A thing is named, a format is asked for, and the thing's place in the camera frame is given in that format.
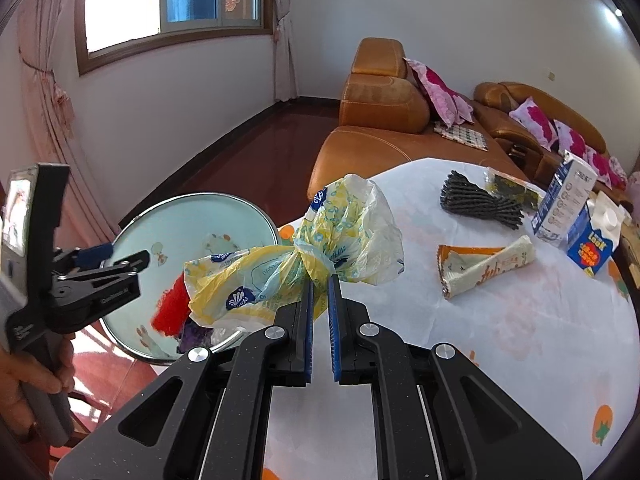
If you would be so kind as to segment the person left hand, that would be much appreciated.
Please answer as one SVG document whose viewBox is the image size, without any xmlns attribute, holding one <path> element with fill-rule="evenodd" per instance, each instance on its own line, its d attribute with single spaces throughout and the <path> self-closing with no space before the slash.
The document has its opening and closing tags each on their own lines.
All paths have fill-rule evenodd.
<svg viewBox="0 0 640 480">
<path fill-rule="evenodd" d="M 9 354 L 1 350 L 1 418 L 14 434 L 24 437 L 35 423 L 35 415 L 25 398 L 22 384 L 44 393 L 70 392 L 75 385 L 73 364 L 75 334 L 63 337 L 58 358 L 61 366 L 51 372 L 27 353 Z"/>
</svg>

